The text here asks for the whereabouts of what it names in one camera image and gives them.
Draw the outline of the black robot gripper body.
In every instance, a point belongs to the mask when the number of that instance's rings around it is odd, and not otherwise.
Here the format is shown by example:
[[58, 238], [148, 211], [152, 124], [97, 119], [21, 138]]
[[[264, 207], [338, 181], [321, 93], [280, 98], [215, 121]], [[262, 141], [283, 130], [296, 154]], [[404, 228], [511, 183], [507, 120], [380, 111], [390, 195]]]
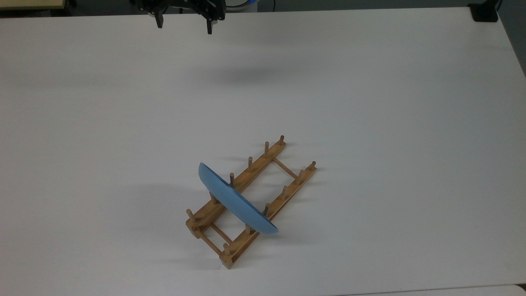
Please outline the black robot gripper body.
[[130, 3], [156, 20], [163, 18], [169, 6], [190, 9], [210, 21], [224, 20], [226, 14], [224, 0], [132, 0]]

